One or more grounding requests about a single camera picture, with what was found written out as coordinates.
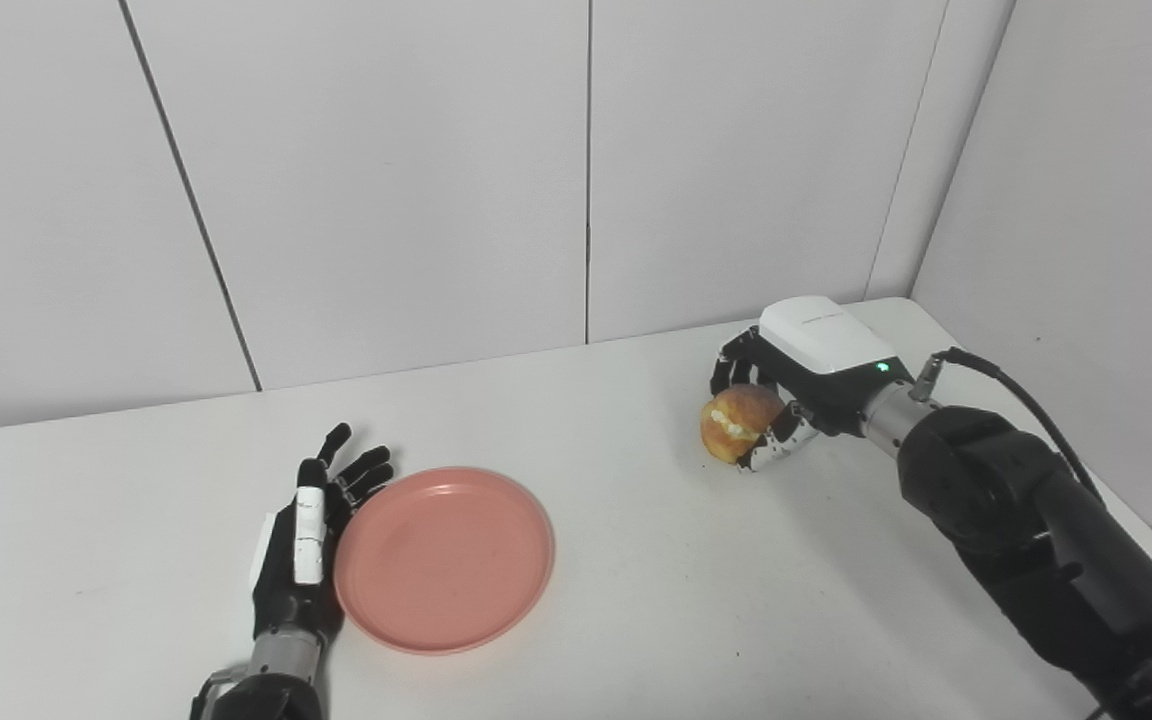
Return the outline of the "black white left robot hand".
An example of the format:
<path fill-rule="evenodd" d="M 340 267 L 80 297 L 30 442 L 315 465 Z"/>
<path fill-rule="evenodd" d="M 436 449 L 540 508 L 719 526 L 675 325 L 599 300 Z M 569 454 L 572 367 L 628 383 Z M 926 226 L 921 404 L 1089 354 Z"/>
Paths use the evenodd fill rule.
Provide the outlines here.
<path fill-rule="evenodd" d="M 297 486 L 321 488 L 324 537 L 319 583 L 303 584 L 294 579 L 294 532 L 296 501 L 271 515 L 268 538 L 262 547 L 259 574 L 253 579 L 253 637 L 297 626 L 328 644 L 343 626 L 343 612 L 334 588 L 334 564 L 338 546 L 349 521 L 376 492 L 396 478 L 391 464 L 391 448 L 379 445 L 361 452 L 340 471 L 332 464 L 353 435 L 351 425 L 340 423 L 329 430 L 314 457 L 306 457 L 298 468 Z"/>

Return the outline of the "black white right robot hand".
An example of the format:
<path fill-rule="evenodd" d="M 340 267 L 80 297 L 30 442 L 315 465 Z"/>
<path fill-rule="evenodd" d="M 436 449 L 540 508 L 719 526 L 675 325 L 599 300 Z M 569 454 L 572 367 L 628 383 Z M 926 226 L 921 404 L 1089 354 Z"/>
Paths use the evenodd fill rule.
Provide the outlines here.
<path fill-rule="evenodd" d="M 767 306 L 758 323 L 728 340 L 717 354 L 710 393 L 765 389 L 780 401 L 767 427 L 721 416 L 749 434 L 732 464 L 759 471 L 819 435 L 864 437 L 876 407 L 896 391 L 914 388 L 914 374 L 867 324 L 824 296 L 801 296 Z"/>

